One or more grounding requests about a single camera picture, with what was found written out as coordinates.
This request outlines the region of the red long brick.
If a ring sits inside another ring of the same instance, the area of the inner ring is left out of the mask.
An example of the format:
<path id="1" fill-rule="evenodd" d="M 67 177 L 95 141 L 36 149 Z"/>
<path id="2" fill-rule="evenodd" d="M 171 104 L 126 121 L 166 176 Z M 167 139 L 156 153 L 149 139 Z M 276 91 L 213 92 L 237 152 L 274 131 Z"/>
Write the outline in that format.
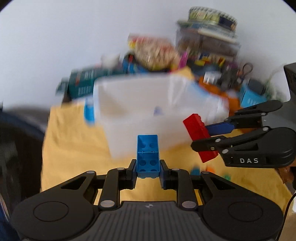
<path id="1" fill-rule="evenodd" d="M 201 117 L 197 113 L 193 113 L 189 117 L 184 119 L 183 124 L 185 125 L 192 141 L 210 138 L 205 124 L 203 123 Z M 198 151 L 198 153 L 202 163 L 208 162 L 218 156 L 217 151 Z"/>

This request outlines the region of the blue long brick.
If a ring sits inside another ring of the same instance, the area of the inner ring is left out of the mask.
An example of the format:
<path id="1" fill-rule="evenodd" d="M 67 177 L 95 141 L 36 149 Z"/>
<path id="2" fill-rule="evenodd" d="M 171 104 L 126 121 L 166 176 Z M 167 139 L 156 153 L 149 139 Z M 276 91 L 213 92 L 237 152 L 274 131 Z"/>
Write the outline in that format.
<path id="1" fill-rule="evenodd" d="M 137 136 L 137 176 L 158 178 L 160 174 L 158 135 Z"/>

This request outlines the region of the light blue small brick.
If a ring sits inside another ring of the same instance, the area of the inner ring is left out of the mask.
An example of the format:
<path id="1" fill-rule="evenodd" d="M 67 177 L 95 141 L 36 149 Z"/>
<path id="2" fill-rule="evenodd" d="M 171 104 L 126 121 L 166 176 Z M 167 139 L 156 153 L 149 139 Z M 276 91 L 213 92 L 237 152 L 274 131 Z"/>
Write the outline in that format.
<path id="1" fill-rule="evenodd" d="M 190 174 L 195 176 L 200 176 L 200 173 L 201 171 L 199 167 L 193 167 L 190 171 Z"/>

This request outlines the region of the light blue cardboard box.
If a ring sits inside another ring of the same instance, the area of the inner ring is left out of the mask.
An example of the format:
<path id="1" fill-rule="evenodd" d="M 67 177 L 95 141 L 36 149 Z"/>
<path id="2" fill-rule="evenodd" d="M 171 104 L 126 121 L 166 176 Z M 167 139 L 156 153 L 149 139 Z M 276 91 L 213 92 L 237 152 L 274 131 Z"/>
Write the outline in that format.
<path id="1" fill-rule="evenodd" d="M 266 102 L 267 98 L 264 95 L 259 95 L 248 88 L 247 85 L 241 85 L 239 91 L 239 102 L 242 108 L 247 108 L 256 104 Z"/>

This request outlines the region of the orange box stack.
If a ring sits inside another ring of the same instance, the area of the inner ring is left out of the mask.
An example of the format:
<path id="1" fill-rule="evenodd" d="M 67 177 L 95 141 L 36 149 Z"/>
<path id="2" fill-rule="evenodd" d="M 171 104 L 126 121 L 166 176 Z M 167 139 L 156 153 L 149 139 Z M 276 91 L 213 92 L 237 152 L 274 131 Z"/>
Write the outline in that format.
<path id="1" fill-rule="evenodd" d="M 229 116 L 234 115 L 234 113 L 237 110 L 240 110 L 242 107 L 240 105 L 240 100 L 238 97 L 238 92 L 235 90 L 227 90 L 227 91 L 222 91 L 220 88 L 213 84 L 206 84 L 203 82 L 204 77 L 200 77 L 198 80 L 198 84 L 211 94 L 218 95 L 228 101 L 228 106 L 229 106 Z"/>

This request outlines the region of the orange small brick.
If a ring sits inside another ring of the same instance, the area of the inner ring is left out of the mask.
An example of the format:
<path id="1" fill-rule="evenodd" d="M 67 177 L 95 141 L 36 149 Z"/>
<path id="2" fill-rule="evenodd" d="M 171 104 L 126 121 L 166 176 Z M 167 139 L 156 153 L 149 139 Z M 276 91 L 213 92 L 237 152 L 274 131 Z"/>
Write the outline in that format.
<path id="1" fill-rule="evenodd" d="M 207 171 L 207 172 L 214 173 L 214 174 L 216 173 L 216 170 L 215 170 L 213 167 L 210 167 L 210 166 L 207 166 L 207 167 L 206 167 L 206 171 Z"/>

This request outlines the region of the black power adapter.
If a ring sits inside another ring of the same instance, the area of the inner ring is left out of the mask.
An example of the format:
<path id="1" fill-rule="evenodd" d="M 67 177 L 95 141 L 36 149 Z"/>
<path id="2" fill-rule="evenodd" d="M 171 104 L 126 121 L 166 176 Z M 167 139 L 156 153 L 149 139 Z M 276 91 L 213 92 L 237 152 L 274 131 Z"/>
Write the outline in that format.
<path id="1" fill-rule="evenodd" d="M 265 85 L 257 79 L 250 78 L 247 87 L 258 95 L 263 95 L 266 91 Z"/>

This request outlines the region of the green small brick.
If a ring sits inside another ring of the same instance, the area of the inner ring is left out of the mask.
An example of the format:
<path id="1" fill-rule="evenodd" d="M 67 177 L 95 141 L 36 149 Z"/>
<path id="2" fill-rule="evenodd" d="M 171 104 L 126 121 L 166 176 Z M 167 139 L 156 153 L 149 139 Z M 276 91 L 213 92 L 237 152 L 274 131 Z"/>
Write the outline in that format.
<path id="1" fill-rule="evenodd" d="M 231 180 L 231 176 L 230 175 L 224 175 L 223 178 L 226 179 L 226 180 L 228 180 L 228 181 Z"/>

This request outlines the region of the yellow cloth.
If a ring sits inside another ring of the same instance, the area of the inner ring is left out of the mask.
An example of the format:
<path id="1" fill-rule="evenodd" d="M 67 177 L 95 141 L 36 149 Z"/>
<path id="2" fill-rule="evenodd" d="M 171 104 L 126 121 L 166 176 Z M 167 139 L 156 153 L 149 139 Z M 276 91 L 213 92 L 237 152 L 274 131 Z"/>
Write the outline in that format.
<path id="1" fill-rule="evenodd" d="M 82 104 L 65 103 L 51 108 L 43 143 L 42 190 L 89 170 L 101 175 L 113 168 L 127 167 L 136 157 L 137 144 L 131 143 L 130 155 L 112 159 L 103 129 L 86 124 L 83 112 Z M 193 167 L 213 167 L 217 175 L 230 175 L 233 183 L 274 201 L 282 209 L 291 198 L 291 192 L 272 169 L 229 168 L 220 157 L 202 163 L 190 143 L 162 149 L 160 156 L 170 168 L 190 171 Z"/>

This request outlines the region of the small white box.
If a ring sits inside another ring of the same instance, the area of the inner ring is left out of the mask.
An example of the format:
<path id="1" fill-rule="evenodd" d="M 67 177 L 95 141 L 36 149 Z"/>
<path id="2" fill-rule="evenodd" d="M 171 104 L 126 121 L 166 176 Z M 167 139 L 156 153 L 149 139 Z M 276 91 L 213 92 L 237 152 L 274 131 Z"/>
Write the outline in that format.
<path id="1" fill-rule="evenodd" d="M 221 78 L 221 72 L 219 71 L 207 71 L 205 72 L 203 82 L 205 84 L 215 85 L 217 81 Z"/>

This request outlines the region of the white plastic storage bin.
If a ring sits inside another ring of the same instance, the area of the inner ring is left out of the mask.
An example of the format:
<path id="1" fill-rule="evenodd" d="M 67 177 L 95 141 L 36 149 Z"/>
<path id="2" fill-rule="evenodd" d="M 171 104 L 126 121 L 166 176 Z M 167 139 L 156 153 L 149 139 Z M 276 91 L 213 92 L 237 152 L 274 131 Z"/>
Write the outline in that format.
<path id="1" fill-rule="evenodd" d="M 228 102 L 174 74 L 107 76 L 95 81 L 94 116 L 112 158 L 136 153 L 138 135 L 158 135 L 161 149 L 189 143 L 183 120 L 197 113 L 204 124 L 229 115 Z"/>

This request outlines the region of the dark green book box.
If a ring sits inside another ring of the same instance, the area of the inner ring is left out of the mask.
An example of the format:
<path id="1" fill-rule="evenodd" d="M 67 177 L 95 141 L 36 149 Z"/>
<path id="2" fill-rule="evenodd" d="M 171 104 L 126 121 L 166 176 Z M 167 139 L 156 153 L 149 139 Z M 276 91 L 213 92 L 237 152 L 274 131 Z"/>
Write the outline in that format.
<path id="1" fill-rule="evenodd" d="M 94 83 L 97 79 L 113 75 L 122 75 L 121 67 L 106 69 L 90 67 L 82 70 L 72 70 L 69 77 L 62 78 L 56 88 L 57 94 L 67 94 L 72 99 L 78 99 L 93 94 Z"/>

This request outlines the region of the dark blue chair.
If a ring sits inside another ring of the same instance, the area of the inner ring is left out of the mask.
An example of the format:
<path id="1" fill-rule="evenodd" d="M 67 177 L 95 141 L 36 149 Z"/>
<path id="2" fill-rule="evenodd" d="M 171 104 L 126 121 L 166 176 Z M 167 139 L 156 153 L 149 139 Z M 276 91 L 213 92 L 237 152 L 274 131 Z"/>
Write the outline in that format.
<path id="1" fill-rule="evenodd" d="M 1 240 L 19 240 L 10 223 L 15 207 L 41 189 L 45 133 L 1 109 Z"/>

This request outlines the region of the snack bag of crackers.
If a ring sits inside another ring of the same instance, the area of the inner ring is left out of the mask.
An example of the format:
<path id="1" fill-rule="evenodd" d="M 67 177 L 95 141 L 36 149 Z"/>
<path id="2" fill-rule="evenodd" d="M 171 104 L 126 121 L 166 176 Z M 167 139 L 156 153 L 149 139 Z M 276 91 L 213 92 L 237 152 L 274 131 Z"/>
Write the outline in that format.
<path id="1" fill-rule="evenodd" d="M 138 63 L 149 71 L 177 70 L 180 55 L 167 38 L 129 35 L 128 45 Z"/>

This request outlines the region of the round patterned tin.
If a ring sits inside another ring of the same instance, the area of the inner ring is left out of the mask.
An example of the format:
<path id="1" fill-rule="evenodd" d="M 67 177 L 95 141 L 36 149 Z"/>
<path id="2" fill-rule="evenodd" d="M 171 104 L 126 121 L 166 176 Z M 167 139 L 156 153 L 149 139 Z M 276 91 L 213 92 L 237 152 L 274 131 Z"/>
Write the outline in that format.
<path id="1" fill-rule="evenodd" d="M 189 9 L 190 21 L 204 22 L 211 25 L 217 25 L 227 30 L 235 31 L 237 27 L 237 20 L 233 16 L 216 9 L 193 6 Z"/>

